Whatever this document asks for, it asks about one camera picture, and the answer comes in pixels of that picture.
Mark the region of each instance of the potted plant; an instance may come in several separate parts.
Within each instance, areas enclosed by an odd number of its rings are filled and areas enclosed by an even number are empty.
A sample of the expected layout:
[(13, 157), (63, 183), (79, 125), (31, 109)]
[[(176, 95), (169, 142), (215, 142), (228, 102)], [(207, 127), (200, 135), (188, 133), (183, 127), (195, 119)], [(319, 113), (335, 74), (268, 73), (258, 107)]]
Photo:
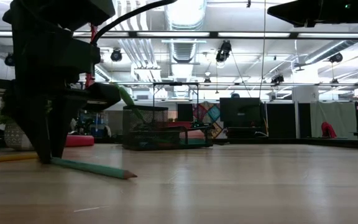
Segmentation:
[[(51, 103), (48, 102), (47, 113), (52, 109)], [(7, 147), (13, 148), (17, 151), (31, 151), (34, 148), (31, 145), (29, 138), (19, 125), (9, 116), (1, 114), (0, 107), (0, 124), (5, 124), (4, 140)]]

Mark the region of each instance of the wooden floor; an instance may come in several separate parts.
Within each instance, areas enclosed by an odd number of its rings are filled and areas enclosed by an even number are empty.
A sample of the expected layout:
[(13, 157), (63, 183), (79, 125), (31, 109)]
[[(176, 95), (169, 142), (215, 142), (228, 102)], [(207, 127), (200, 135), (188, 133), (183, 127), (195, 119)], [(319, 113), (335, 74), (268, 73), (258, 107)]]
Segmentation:
[(131, 152), (67, 149), (65, 158), (124, 167), (117, 180), (0, 163), (0, 223), (356, 223), (358, 150), (295, 145)]

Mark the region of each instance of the red tube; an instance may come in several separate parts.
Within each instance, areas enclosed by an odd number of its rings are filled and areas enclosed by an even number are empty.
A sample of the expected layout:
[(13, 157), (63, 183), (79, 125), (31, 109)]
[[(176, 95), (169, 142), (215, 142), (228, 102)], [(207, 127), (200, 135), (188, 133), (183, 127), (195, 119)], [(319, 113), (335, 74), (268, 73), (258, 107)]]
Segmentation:
[[(98, 32), (98, 27), (90, 24), (91, 26), (91, 41), (94, 39), (96, 33)], [(92, 77), (91, 73), (87, 73), (85, 77), (85, 88), (88, 88), (90, 85), (94, 83), (94, 77)]]

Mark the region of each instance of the red cushion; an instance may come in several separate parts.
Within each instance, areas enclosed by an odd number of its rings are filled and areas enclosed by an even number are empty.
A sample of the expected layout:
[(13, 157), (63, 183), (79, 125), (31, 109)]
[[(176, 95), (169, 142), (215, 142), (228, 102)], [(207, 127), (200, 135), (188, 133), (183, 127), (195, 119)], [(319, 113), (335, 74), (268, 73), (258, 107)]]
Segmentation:
[(93, 146), (93, 136), (76, 136), (68, 135), (66, 139), (66, 147), (77, 147), (77, 146)]
[(168, 127), (176, 127), (176, 126), (183, 126), (189, 129), (191, 128), (191, 122), (187, 122), (187, 121), (168, 122)]
[(196, 131), (189, 131), (187, 133), (187, 137), (189, 139), (204, 139), (205, 135), (201, 130), (196, 130)]

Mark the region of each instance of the spotlight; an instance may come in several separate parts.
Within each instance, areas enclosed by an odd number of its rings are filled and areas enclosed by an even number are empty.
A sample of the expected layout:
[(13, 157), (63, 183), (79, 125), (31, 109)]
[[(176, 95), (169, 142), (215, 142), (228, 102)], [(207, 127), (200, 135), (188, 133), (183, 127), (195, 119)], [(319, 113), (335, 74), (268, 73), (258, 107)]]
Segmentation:
[(5, 65), (14, 67), (15, 66), (15, 60), (13, 58), (13, 53), (9, 53), (5, 58)]
[(328, 58), (328, 62), (334, 63), (334, 62), (342, 62), (343, 56), (341, 53), (338, 53), (330, 58)]
[(273, 83), (275, 85), (278, 85), (280, 83), (284, 82), (284, 77), (283, 75), (275, 75), (272, 77), (272, 81), (270, 83)]
[(225, 62), (230, 56), (231, 44), (229, 40), (224, 40), (221, 48), (216, 54), (216, 62)]
[(330, 84), (339, 84), (338, 79), (337, 78), (333, 78), (331, 81), (329, 81)]
[(122, 53), (121, 53), (121, 49), (114, 49), (112, 50), (111, 56), (110, 56), (111, 60), (113, 62), (119, 62), (122, 59)]

